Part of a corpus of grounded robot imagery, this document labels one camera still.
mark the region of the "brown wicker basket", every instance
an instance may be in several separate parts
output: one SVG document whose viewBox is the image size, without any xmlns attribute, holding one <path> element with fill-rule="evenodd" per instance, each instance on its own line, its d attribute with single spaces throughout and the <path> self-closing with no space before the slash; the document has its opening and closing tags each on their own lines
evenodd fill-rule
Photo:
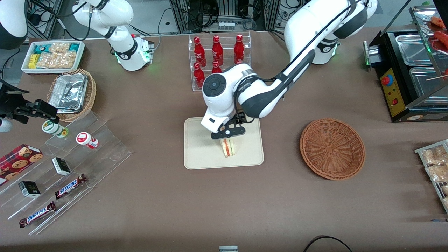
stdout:
<svg viewBox="0 0 448 252">
<path fill-rule="evenodd" d="M 358 133 L 348 124 L 331 118 L 306 126 L 300 137 L 300 152 L 315 173 L 331 180 L 353 177 L 366 158 Z"/>
<path fill-rule="evenodd" d="M 96 95 L 96 83 L 95 83 L 95 80 L 92 78 L 92 75 L 90 75 L 89 72 L 87 72 L 83 69 L 76 69 L 76 70 L 72 70 L 72 71 L 63 73 L 62 75 L 68 75 L 68 74 L 84 74 L 89 78 L 89 82 L 87 84 L 86 97 L 84 98 L 84 106 L 83 106 L 82 111 L 78 114 L 58 114 L 60 120 L 63 122 L 73 122 L 77 118 L 87 115 L 93 107 L 93 103 L 95 102 L 95 95 Z M 50 87 L 50 91 L 48 92 L 48 95 L 47 95 L 47 102 L 50 101 L 50 97 L 52 96 L 55 83 L 56 83 L 56 80 L 53 82 L 52 86 Z"/>
</svg>

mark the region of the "table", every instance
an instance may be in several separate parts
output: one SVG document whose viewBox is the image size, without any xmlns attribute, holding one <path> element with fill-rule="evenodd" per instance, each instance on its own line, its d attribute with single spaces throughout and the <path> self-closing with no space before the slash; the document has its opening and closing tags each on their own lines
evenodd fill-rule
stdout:
<svg viewBox="0 0 448 252">
<path fill-rule="evenodd" d="M 302 251 L 317 235 L 354 251 L 447 251 L 448 223 L 429 221 L 443 208 L 413 152 L 448 139 L 447 124 L 390 122 L 377 77 L 363 68 L 362 42 L 377 32 L 343 40 L 261 120 L 262 165 L 207 170 L 183 165 L 184 121 L 206 110 L 191 91 L 188 36 L 163 37 L 154 63 L 137 72 L 117 64 L 106 40 L 85 41 L 82 68 L 97 83 L 93 110 L 134 154 L 40 235 L 26 235 L 0 211 L 1 251 Z M 254 70 L 274 76 L 289 61 L 284 43 L 267 32 L 252 38 Z M 19 87 L 30 100 L 45 98 L 54 78 L 23 74 Z M 354 178 L 323 179 L 302 160 L 301 131 L 323 117 L 362 137 L 366 162 Z M 15 123 L 1 135 L 0 153 L 43 144 L 42 122 Z M 331 240 L 309 251 L 324 249 L 343 251 Z"/>
</svg>

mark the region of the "red soda bottle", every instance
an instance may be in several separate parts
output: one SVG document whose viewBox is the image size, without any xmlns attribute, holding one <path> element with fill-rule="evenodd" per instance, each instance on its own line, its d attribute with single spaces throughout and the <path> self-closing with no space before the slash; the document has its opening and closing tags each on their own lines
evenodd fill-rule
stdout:
<svg viewBox="0 0 448 252">
<path fill-rule="evenodd" d="M 219 65 L 223 65 L 223 46 L 221 45 L 220 37 L 218 35 L 213 36 L 213 48 L 211 51 L 213 53 L 213 60 L 218 61 Z"/>
<path fill-rule="evenodd" d="M 202 89 L 202 85 L 204 84 L 205 80 L 204 72 L 202 71 L 199 63 L 195 62 L 193 66 L 194 66 L 194 72 L 193 72 L 194 80 L 196 81 L 196 85 Z"/>
<path fill-rule="evenodd" d="M 233 62 L 235 64 L 240 64 L 244 60 L 244 44 L 243 44 L 243 35 L 238 34 L 237 35 L 237 42 L 235 43 L 235 46 L 233 47 Z"/>
<path fill-rule="evenodd" d="M 202 67 L 205 67 L 207 65 L 207 60 L 205 59 L 205 50 L 204 47 L 201 45 L 201 40 L 199 37 L 195 37 L 193 39 L 194 41 L 194 57 L 196 58 L 196 61 L 201 64 Z"/>
<path fill-rule="evenodd" d="M 220 68 L 220 64 L 218 61 L 213 61 L 213 69 L 211 70 L 212 74 L 222 73 L 223 71 Z"/>
</svg>

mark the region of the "beige tray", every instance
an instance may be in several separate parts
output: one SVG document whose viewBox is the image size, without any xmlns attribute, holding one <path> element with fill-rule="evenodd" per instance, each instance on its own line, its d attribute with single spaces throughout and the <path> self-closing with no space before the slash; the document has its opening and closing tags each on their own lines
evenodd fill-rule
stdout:
<svg viewBox="0 0 448 252">
<path fill-rule="evenodd" d="M 187 169 L 209 169 L 260 165 L 264 161 L 260 120 L 244 124 L 246 133 L 232 137 L 234 156 L 225 157 L 219 140 L 213 140 L 201 125 L 202 117 L 188 118 L 184 127 L 184 165 Z"/>
</svg>

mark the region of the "clear acrylic display stand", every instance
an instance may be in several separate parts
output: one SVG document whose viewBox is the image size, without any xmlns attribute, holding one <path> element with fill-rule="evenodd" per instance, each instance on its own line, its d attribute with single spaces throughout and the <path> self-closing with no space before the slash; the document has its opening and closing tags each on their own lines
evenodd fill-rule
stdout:
<svg viewBox="0 0 448 252">
<path fill-rule="evenodd" d="M 57 209 L 55 212 L 34 221 L 24 229 L 29 235 L 39 234 L 131 155 L 127 147 L 108 129 L 105 121 L 93 112 L 70 123 L 67 128 L 69 130 L 67 137 L 53 136 L 39 148 L 44 154 L 39 163 L 16 176 L 14 181 L 9 181 L 4 185 L 5 188 L 1 188 L 2 211 L 10 213 L 8 219 L 17 222 L 17 228 L 20 219 L 30 216 L 52 201 L 55 202 Z M 98 139 L 99 146 L 89 149 L 77 144 L 75 138 L 82 131 Z M 52 164 L 52 158 L 56 156 L 65 159 L 72 171 L 70 175 L 62 176 L 56 173 Z M 59 191 L 82 173 L 88 181 L 56 200 L 54 192 Z M 35 199 L 24 197 L 18 186 L 21 180 L 36 182 L 41 195 Z"/>
<path fill-rule="evenodd" d="M 202 89 L 196 85 L 194 80 L 194 67 L 193 64 L 196 62 L 196 58 L 194 57 L 194 42 L 193 39 L 195 37 L 199 37 L 201 39 L 201 44 L 205 50 L 205 58 L 207 60 L 207 65 L 202 67 L 204 71 L 204 75 L 207 78 L 211 74 L 211 69 L 213 68 L 213 55 L 211 53 L 211 49 L 213 47 L 213 36 L 219 35 L 221 45 L 223 46 L 223 54 L 224 54 L 224 64 L 220 67 L 223 71 L 229 68 L 230 66 L 235 65 L 233 62 L 233 47 L 237 41 L 237 34 L 243 35 L 243 44 L 244 44 L 244 60 L 243 63 L 248 65 L 252 64 L 251 58 L 251 39 L 250 32 L 224 32 L 218 34 L 212 33 L 204 33 L 204 34 L 194 34 L 188 37 L 188 55 L 190 57 L 190 72 L 191 72 L 191 83 L 193 86 L 193 91 L 201 91 Z"/>
</svg>

